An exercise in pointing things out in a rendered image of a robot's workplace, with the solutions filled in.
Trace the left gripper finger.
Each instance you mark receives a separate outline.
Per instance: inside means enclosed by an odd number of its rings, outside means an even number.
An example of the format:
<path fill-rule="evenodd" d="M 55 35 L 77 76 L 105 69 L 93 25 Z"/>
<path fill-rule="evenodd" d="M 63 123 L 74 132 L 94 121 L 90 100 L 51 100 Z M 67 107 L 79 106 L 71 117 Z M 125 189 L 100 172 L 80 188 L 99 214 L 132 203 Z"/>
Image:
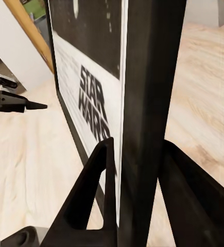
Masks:
<path fill-rule="evenodd" d="M 28 104 L 25 104 L 26 109 L 27 110 L 43 110 L 43 109 L 47 109 L 47 105 L 46 104 L 42 104 L 42 103 L 37 103 L 37 102 L 28 102 Z"/>
<path fill-rule="evenodd" d="M 7 95 L 1 95 L 0 97 L 0 106 L 3 109 L 11 109 L 13 110 L 13 107 L 9 107 L 9 105 L 22 105 L 28 104 L 30 102 L 28 99 L 22 98 L 19 95 L 18 96 L 7 96 Z"/>

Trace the poster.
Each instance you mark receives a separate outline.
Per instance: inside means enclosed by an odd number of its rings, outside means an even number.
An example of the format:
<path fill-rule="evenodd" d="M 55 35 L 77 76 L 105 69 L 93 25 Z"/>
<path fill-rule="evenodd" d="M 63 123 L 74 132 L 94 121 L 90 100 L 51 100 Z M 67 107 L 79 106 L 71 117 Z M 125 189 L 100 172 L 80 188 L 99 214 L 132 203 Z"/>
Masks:
<path fill-rule="evenodd" d="M 117 247 L 147 246 L 186 3 L 44 0 L 56 93 L 83 166 L 114 138 Z"/>

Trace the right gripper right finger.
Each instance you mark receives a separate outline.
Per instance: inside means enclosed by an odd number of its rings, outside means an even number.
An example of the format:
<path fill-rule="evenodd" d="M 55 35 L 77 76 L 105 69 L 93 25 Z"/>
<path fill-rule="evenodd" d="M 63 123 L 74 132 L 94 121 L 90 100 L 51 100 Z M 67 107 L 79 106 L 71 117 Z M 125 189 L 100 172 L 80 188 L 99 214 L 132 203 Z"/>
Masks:
<path fill-rule="evenodd" d="M 158 180 L 176 247 L 224 247 L 224 187 L 168 140 Z"/>

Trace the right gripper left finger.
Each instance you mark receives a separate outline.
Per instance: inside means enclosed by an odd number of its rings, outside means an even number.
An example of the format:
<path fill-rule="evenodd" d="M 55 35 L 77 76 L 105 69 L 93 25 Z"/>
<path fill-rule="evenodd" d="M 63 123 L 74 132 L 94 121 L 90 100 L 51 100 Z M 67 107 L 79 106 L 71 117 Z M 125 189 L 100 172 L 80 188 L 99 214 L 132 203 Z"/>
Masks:
<path fill-rule="evenodd" d="M 103 170 L 105 207 L 103 228 L 87 229 Z M 100 141 L 39 247 L 117 247 L 114 138 Z"/>

